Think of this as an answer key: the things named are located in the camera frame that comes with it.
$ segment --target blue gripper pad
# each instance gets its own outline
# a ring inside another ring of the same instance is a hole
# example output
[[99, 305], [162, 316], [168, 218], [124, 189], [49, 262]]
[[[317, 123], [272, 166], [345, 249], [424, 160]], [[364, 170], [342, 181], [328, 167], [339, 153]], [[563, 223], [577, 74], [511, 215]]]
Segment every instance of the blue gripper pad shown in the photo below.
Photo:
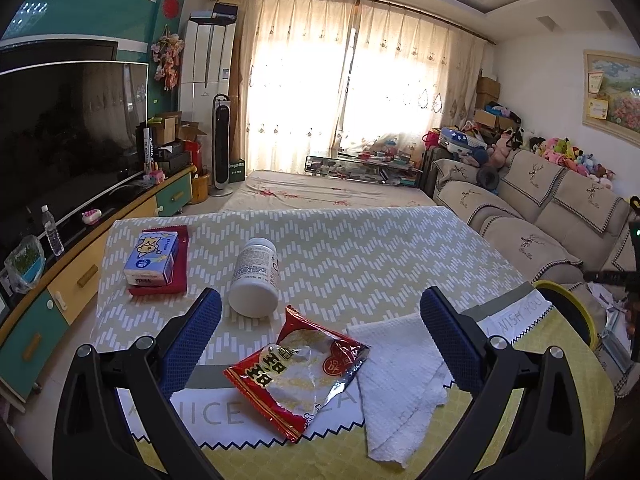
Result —
[[167, 399], [186, 386], [221, 318], [222, 300], [216, 290], [211, 290], [164, 354], [162, 378], [158, 385]]
[[[432, 286], [420, 298], [420, 317], [458, 387], [475, 397], [484, 384], [483, 364], [482, 356], [459, 323], [466, 316], [457, 314], [438, 288]], [[468, 320], [480, 330], [470, 317]]]

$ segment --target beige sofa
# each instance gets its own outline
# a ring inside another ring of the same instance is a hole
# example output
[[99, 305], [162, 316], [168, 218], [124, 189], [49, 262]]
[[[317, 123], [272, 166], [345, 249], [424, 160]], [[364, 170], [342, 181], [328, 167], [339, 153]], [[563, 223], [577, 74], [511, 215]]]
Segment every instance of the beige sofa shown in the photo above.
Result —
[[478, 170], [434, 163], [434, 201], [480, 233], [527, 280], [568, 288], [600, 332], [606, 314], [583, 282], [583, 270], [634, 270], [629, 205], [590, 178], [518, 150], [500, 170], [497, 195], [476, 185]]

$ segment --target television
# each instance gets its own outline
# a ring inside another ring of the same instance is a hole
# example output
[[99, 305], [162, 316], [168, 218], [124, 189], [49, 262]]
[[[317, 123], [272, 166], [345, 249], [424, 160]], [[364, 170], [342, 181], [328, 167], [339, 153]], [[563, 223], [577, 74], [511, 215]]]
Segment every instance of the television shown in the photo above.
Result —
[[28, 226], [42, 234], [43, 205], [60, 224], [142, 172], [147, 72], [103, 60], [0, 73], [0, 265]]

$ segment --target framed painting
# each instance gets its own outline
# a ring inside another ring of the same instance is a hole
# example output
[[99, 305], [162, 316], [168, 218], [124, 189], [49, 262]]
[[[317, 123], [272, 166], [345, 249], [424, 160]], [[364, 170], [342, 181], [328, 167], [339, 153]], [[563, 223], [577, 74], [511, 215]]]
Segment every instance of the framed painting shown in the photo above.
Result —
[[584, 51], [582, 123], [640, 146], [640, 57]]

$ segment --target ceiling vent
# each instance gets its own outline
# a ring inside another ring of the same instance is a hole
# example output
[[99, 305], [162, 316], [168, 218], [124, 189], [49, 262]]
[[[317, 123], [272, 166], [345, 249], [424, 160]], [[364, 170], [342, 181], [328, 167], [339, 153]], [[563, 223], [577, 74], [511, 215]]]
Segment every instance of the ceiling vent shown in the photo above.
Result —
[[596, 10], [596, 13], [609, 30], [614, 30], [620, 26], [615, 14], [610, 10]]
[[549, 32], [560, 29], [560, 27], [558, 27], [558, 24], [554, 20], [552, 20], [550, 16], [538, 16], [536, 19], [540, 23], [542, 23], [545, 26], [546, 30], [548, 30]]

